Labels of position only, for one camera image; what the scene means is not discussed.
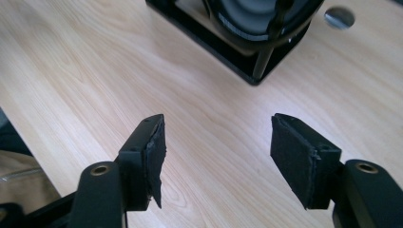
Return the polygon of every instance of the metal screw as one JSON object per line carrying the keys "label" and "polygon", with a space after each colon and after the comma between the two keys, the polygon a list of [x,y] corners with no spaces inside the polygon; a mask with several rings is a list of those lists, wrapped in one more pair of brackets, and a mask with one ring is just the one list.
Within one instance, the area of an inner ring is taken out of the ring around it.
{"label": "metal screw", "polygon": [[325,21],[335,29],[348,29],[355,22],[354,14],[344,7],[333,7],[325,12]]}

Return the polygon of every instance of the black mount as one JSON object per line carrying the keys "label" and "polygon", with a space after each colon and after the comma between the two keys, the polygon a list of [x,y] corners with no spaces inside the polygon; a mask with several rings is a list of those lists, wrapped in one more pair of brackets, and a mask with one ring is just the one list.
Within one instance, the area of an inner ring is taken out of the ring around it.
{"label": "black mount", "polygon": [[160,173],[165,158],[163,115],[144,119],[116,161],[87,167],[78,189],[24,215],[15,203],[0,204],[0,227],[127,227],[127,211],[145,211],[151,197],[161,208]]}
{"label": "black mount", "polygon": [[308,209],[335,203],[335,227],[403,227],[403,191],[381,166],[363,160],[342,164],[341,150],[303,121],[272,118],[271,156]]}

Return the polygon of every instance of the black foam pad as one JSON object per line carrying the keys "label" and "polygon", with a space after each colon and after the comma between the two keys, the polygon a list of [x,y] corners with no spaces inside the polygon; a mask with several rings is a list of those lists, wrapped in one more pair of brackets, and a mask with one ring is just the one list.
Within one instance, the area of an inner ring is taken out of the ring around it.
{"label": "black foam pad", "polygon": [[148,190],[160,208],[162,184],[160,174],[166,154],[165,130],[163,125],[163,121],[158,123],[145,149]]}
{"label": "black foam pad", "polygon": [[270,155],[282,176],[305,208],[327,209],[341,150],[295,117],[276,114],[272,124]]}

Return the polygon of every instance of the light wood grain surface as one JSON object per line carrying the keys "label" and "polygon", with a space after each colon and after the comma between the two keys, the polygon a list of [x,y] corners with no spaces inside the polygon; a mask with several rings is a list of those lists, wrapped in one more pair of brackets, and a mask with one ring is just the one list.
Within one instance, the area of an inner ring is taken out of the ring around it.
{"label": "light wood grain surface", "polygon": [[[326,25],[350,8],[347,30]],[[403,186],[403,8],[327,0],[296,49],[249,86],[141,0],[0,1],[0,106],[62,195],[163,113],[163,209],[132,227],[332,227],[269,156],[277,112],[376,162]]]}

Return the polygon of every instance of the screw hole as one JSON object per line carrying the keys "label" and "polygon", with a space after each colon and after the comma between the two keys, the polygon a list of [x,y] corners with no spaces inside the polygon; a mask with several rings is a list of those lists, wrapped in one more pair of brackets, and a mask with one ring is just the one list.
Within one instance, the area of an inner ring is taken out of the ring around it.
{"label": "screw hole", "polygon": [[355,167],[358,170],[360,170],[361,172],[364,172],[364,173],[369,173],[369,174],[377,174],[378,173],[377,168],[373,167],[372,165],[370,165],[368,163],[360,162],[360,163],[357,163],[355,165]]}
{"label": "screw hole", "polygon": [[109,172],[109,166],[107,166],[107,165],[99,165],[99,166],[91,169],[92,176],[101,176],[107,172]]}

